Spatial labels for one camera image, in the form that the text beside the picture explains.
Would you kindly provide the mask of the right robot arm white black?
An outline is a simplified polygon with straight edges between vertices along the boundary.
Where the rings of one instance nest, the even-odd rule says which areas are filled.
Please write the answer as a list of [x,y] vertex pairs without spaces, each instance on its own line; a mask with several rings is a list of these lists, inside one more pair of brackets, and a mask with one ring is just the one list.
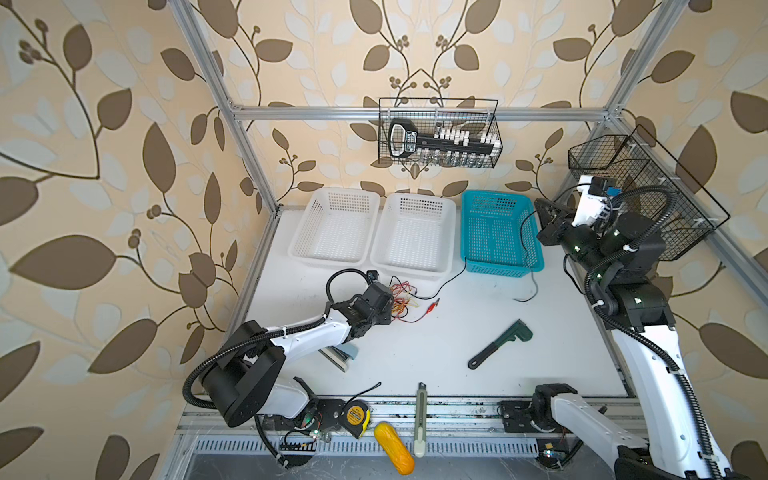
[[678,192],[645,186],[611,196],[587,183],[576,189],[577,208],[535,200],[537,238],[561,246],[584,269],[584,297],[625,361],[647,436],[629,433],[566,383],[536,386],[512,420],[542,433],[575,434],[618,479],[743,478],[705,420],[673,312],[648,277],[666,249],[661,228],[676,210]]

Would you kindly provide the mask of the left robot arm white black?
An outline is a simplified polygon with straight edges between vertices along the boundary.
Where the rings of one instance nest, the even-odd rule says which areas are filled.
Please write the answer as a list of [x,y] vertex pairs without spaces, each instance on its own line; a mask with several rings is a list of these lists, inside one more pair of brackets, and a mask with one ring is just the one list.
[[363,293],[337,301],[329,297],[323,312],[308,319],[272,329],[246,321],[217,353],[203,360],[187,376],[182,396],[187,404],[217,411],[230,427],[253,421],[262,444],[277,463],[290,469],[306,458],[290,458],[301,446],[287,439],[274,445],[263,419],[278,416],[288,435],[300,434],[310,443],[326,433],[343,429],[360,438],[368,429],[371,409],[360,395],[348,400],[321,400],[300,377],[285,380],[283,367],[293,360],[336,348],[363,337],[372,327],[393,319],[394,296],[375,270],[362,273]]

